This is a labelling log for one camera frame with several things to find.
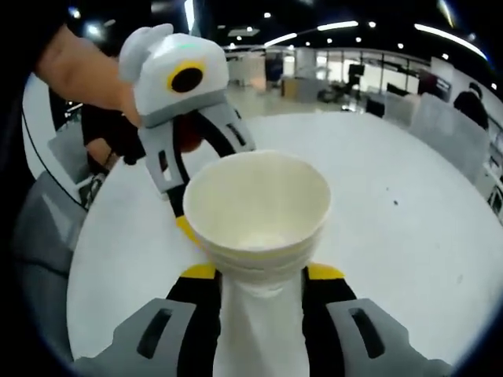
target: glass window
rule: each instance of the glass window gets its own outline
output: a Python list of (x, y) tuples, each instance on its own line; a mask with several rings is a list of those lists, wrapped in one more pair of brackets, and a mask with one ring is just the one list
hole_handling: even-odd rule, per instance
[(329, 51), (329, 81), (343, 81), (343, 55), (340, 51)]
[(407, 91), (413, 94), (417, 94), (418, 88), (419, 88), (419, 79), (415, 76), (409, 75), (409, 81), (407, 82)]
[(283, 54), (283, 75), (293, 76), (296, 73), (296, 56), (293, 51)]
[(384, 54), (384, 72), (382, 90), (386, 91), (387, 86), (393, 85), (400, 90), (406, 90), (407, 59)]
[(430, 71), (430, 67), (426, 63), (409, 60), (409, 81), (407, 82), (408, 92), (417, 94), (417, 88), (419, 86), (419, 73), (421, 71)]
[(379, 93), (382, 57), (381, 53), (363, 53), (362, 63), (365, 65), (365, 71), (360, 79), (362, 91)]
[(349, 82), (349, 66), (360, 64), (360, 51), (344, 51), (343, 80)]
[(328, 51), (317, 51), (316, 52), (316, 78), (319, 80), (327, 79), (327, 67), (329, 61)]

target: ceiling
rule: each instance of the ceiling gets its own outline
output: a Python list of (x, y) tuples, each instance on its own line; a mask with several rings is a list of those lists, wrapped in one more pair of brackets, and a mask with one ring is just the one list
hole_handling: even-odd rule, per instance
[[(503, 49), (497, 40), (501, 35), (494, 2), (489, 0), (445, 0), (449, 12), (442, 12), (441, 0), (193, 0), (196, 22), (205, 38), (221, 46), (231, 42), (239, 45), (262, 45), (271, 39), (289, 33), (297, 38), (280, 45), (311, 48), (358, 47), (383, 49), (405, 53), (429, 60), (447, 53), (450, 62), (470, 76), (490, 87), (497, 82), (499, 97), (503, 97), (503, 82), (498, 71), (503, 68)], [(187, 32), (184, 0), (71, 0), (81, 17), (69, 17), (70, 28), (85, 35), (89, 23), (115, 23), (106, 27), (106, 33), (97, 43), (106, 52), (117, 52), (123, 40), (136, 28), (145, 25), (172, 23), (175, 31)], [(264, 18), (264, 13), (271, 17)], [(357, 27), (331, 31), (318, 31), (318, 25), (356, 20)], [(370, 28), (369, 21), (376, 23)], [(489, 63), (457, 43), (436, 35), (418, 31), (414, 24), (424, 24), (467, 39), (475, 33), (472, 42), (487, 56)], [(252, 27), (237, 40), (237, 29)]]

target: desk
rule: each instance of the desk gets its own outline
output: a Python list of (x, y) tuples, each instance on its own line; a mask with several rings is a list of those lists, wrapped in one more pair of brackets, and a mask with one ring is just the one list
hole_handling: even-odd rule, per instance
[(503, 192), (503, 182), (500, 180), (500, 176), (501, 174), (498, 175), (492, 170), (489, 163), (483, 164), (475, 186), (485, 200), (489, 199), (495, 187)]
[[(427, 145), (372, 115), (277, 115), (248, 126), (258, 148), (302, 157), (331, 185), (332, 215), (314, 261), (345, 272), (356, 295), (408, 328), (423, 355), (456, 363), (503, 292), (503, 230), (475, 187)], [(207, 144), (184, 157), (190, 174), (216, 158)], [(117, 325), (203, 261), (143, 163), (118, 163), (72, 263), (74, 357), (100, 353)]]
[(299, 103), (309, 104), (318, 100), (318, 93), (329, 88), (329, 83), (316, 78), (286, 77), (282, 79), (282, 96)]

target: person's arm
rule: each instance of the person's arm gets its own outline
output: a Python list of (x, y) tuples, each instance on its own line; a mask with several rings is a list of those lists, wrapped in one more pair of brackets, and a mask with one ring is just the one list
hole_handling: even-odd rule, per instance
[(484, 130), (489, 130), (489, 115), (487, 114), (486, 108), (482, 105), (483, 115), (482, 115), (482, 128)]
[(66, 26), (60, 28), (45, 48), (35, 73), (69, 101), (119, 110), (133, 124), (140, 124), (131, 86), (119, 80), (118, 63)]
[(115, 154), (106, 140), (102, 137), (86, 144), (86, 149), (94, 161), (110, 171), (116, 164), (119, 156)]
[(456, 100), (454, 101), (453, 103), (453, 106), (454, 108), (457, 108), (459, 109), (460, 107), (462, 107), (462, 101), (463, 101), (463, 93), (460, 93), (457, 97), (456, 97)]

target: white robot head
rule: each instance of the white robot head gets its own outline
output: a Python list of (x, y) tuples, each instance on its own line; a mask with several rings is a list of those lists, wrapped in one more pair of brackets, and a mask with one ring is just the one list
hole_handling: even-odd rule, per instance
[(206, 98), (227, 87), (229, 72), (220, 46), (172, 31), (169, 24), (138, 29), (120, 53), (119, 73), (133, 83), (141, 116), (176, 112), (177, 104), (188, 99), (194, 109), (204, 107)]

